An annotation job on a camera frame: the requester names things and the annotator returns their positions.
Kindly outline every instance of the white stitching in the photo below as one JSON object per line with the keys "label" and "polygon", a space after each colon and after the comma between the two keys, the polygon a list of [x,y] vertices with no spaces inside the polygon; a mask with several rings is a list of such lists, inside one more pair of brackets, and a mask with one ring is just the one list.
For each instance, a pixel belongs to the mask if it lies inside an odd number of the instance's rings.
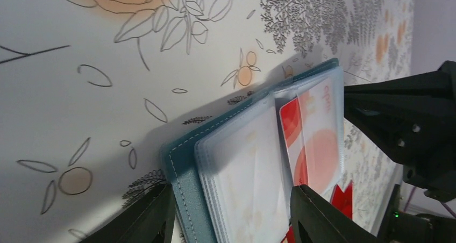
{"label": "white stitching", "polygon": [[[321,67],[315,69],[314,71],[312,71],[312,72],[309,73],[309,76],[311,76],[313,73],[318,72],[319,70],[321,70],[322,68],[325,68],[326,66],[328,66],[328,65],[330,65],[330,64],[333,64],[333,63],[330,62],[330,63],[327,63],[326,65],[323,65],[323,66],[321,66]],[[283,82],[277,84],[277,86],[282,86],[282,85],[285,85],[285,84],[289,84],[289,81],[288,81],[288,80],[285,80],[285,81],[283,81]],[[260,95],[260,98],[261,98],[263,95],[266,95],[266,94],[268,94],[268,93],[269,93],[269,91],[263,92],[263,93]],[[236,113],[230,115],[229,117],[225,118],[224,120],[219,121],[219,122],[216,123],[215,125],[212,125],[210,128],[207,128],[206,130],[204,130],[204,131],[202,131],[202,132],[199,132],[199,133],[197,133],[196,135],[192,136],[191,138],[185,140],[183,143],[179,144],[177,147],[174,147],[174,148],[169,152],[169,155],[168,155],[168,156],[169,156],[169,159],[171,160],[171,166],[173,166],[174,175],[176,176],[176,180],[177,180],[177,186],[179,187],[179,192],[181,193],[182,201],[183,201],[183,203],[184,203],[184,207],[185,207],[185,209],[186,209],[187,217],[188,217],[188,220],[189,220],[190,226],[191,226],[191,231],[192,231],[192,233],[193,233],[193,237],[195,238],[195,242],[196,242],[196,243],[198,243],[198,240],[196,239],[195,229],[193,228],[193,223],[191,222],[190,214],[189,214],[188,209],[187,209],[187,204],[185,203],[184,193],[182,192],[182,189],[181,189],[181,183],[180,183],[179,179],[177,178],[177,172],[176,172],[176,168],[174,167],[173,158],[171,158],[171,153],[172,153],[173,151],[177,150],[177,149],[178,149],[179,147],[181,147],[182,145],[184,145],[184,144],[186,144],[187,142],[189,142],[192,138],[197,137],[199,134],[203,134],[204,132],[206,132],[207,130],[209,130],[209,129],[215,127],[215,126],[218,126],[218,124],[223,123],[223,122],[225,122],[227,119],[229,119],[229,118],[231,118],[231,117],[237,115],[238,113],[240,113],[240,112],[243,111],[244,109],[247,109],[247,108],[248,108],[250,105],[252,105],[252,104],[253,104],[253,102],[250,102],[249,105],[247,105],[247,106],[245,106],[244,108],[238,110]]]}

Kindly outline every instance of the wall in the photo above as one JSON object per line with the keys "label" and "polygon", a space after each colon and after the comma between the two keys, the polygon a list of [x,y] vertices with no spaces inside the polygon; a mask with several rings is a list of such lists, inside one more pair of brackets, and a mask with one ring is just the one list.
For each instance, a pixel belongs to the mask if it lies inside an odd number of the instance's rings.
{"label": "wall", "polygon": [[456,61],[456,2],[415,0],[411,71],[436,70],[445,60]]}

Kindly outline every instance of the teal leather cover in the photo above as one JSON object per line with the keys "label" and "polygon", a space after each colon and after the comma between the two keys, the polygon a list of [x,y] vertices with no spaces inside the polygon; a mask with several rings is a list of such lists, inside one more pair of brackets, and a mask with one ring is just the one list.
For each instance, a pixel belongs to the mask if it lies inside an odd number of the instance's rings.
{"label": "teal leather cover", "polygon": [[239,103],[234,109],[208,120],[195,130],[161,148],[163,169],[166,179],[173,185],[177,202],[177,216],[187,243],[217,243],[195,162],[195,143],[253,103],[264,98],[274,88],[291,85],[338,66],[338,59],[330,59],[302,74],[266,87]]}

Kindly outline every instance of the gray fern drawing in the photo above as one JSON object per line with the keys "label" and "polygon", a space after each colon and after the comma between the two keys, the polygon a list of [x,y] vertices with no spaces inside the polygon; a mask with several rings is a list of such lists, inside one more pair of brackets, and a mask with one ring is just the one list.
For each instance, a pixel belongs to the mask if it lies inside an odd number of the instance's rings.
{"label": "gray fern drawing", "polygon": [[137,200],[145,196],[146,193],[148,193],[156,185],[163,183],[165,183],[165,175],[161,169],[153,170],[135,180],[129,185],[129,190],[122,195],[122,199],[126,200],[122,207],[128,208]]}
{"label": "gray fern drawing", "polygon": [[397,55],[399,50],[394,43],[394,37],[389,40],[389,49],[388,49],[388,66],[390,69],[396,68]]}
{"label": "gray fern drawing", "polygon": [[382,11],[384,0],[353,0],[348,24],[348,43],[364,46],[375,37],[377,18]]}
{"label": "gray fern drawing", "polygon": [[322,35],[332,53],[344,41],[348,11],[344,0],[262,0],[261,20],[265,32],[272,33],[277,52],[293,36],[295,51],[306,57]]}

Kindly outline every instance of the orange rose drawing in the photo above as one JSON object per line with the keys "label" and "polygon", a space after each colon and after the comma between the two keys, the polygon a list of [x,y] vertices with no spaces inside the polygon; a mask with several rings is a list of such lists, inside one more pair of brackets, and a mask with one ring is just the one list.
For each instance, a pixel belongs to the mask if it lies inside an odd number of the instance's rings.
{"label": "orange rose drawing", "polygon": [[145,67],[140,38],[151,32],[162,33],[160,51],[167,51],[185,41],[186,52],[190,54],[193,41],[205,44],[208,28],[205,22],[218,22],[226,17],[233,0],[215,0],[205,8],[204,0],[66,0],[84,8],[101,9],[114,14],[129,13],[130,17],[114,37],[114,43],[135,39]]}

